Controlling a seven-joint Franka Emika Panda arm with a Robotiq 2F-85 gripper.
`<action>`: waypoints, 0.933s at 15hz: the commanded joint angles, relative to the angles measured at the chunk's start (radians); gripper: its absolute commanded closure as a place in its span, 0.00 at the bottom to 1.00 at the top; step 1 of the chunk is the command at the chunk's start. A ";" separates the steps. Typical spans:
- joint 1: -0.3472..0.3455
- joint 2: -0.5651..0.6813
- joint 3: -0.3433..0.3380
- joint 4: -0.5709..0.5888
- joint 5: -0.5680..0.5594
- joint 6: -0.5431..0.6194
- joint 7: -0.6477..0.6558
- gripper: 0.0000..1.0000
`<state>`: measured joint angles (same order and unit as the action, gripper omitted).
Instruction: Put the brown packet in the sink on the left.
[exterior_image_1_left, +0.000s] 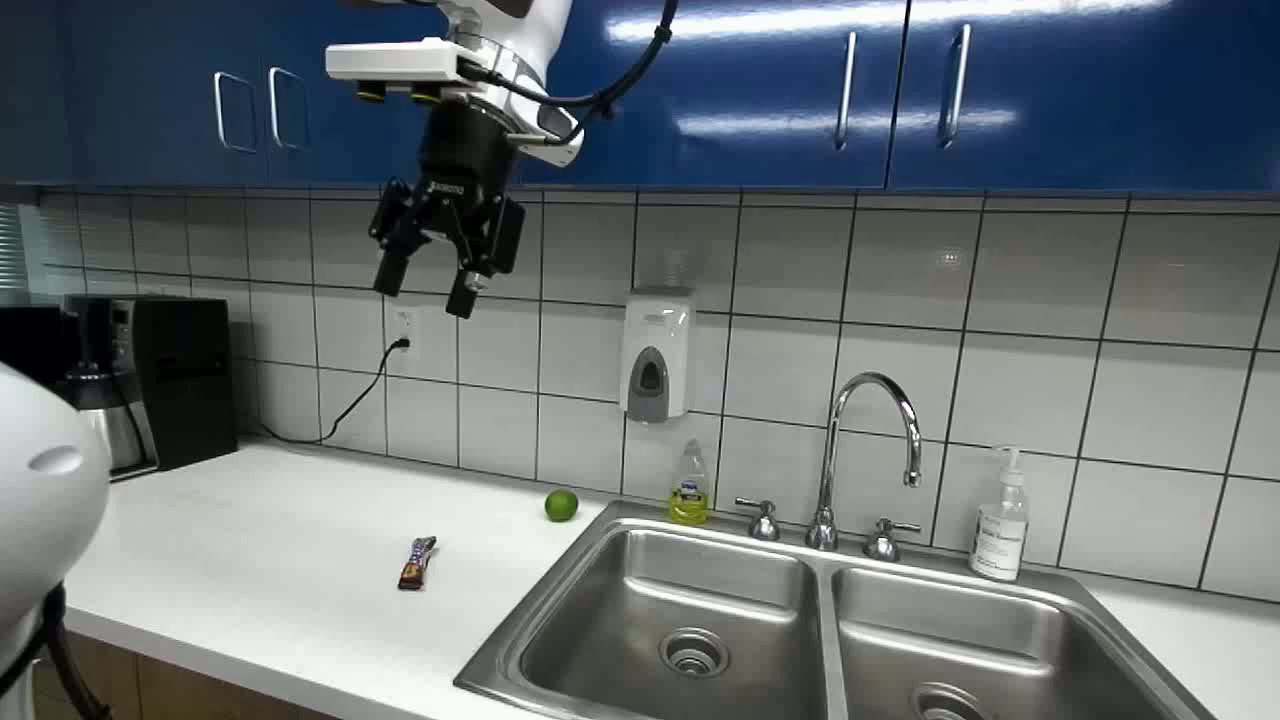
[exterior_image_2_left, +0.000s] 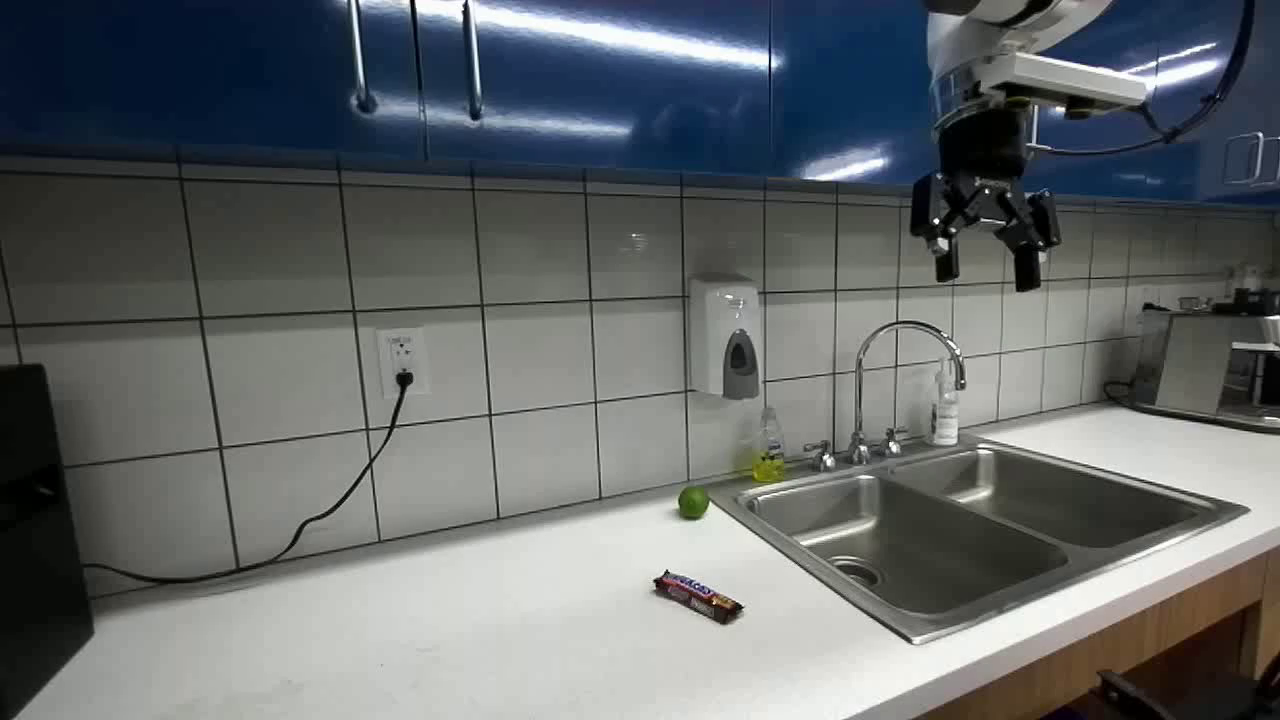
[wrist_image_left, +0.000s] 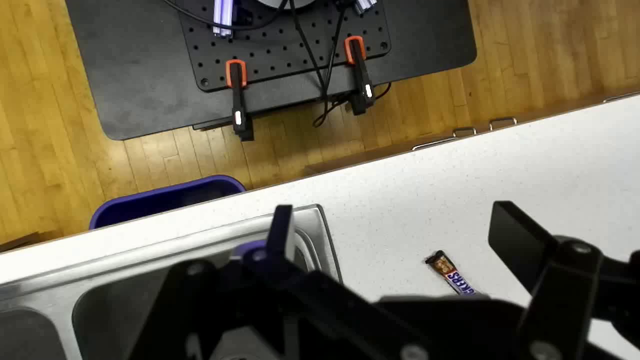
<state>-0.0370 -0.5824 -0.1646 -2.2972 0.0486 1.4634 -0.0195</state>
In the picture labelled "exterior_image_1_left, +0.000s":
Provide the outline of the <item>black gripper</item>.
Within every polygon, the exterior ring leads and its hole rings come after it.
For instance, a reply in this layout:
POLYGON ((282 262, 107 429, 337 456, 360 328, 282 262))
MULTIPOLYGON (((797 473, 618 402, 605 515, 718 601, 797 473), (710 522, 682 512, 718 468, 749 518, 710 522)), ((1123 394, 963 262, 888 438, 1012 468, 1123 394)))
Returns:
POLYGON ((526 208, 503 195, 514 158, 516 146, 497 119, 444 101, 420 140, 420 181, 389 181, 370 219, 370 235, 380 245, 371 288, 402 296, 409 257, 444 235, 464 262, 444 310, 467 321, 486 277, 516 269, 526 208))

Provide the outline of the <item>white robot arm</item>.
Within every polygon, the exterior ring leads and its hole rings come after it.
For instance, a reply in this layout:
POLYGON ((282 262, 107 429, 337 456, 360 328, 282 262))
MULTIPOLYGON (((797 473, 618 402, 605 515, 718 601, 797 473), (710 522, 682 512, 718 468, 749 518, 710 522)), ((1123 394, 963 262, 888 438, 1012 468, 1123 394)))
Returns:
POLYGON ((105 435, 54 387, 0 364, 0 720, 31 720, 31 658, 65 626, 65 575, 105 508, 105 435))

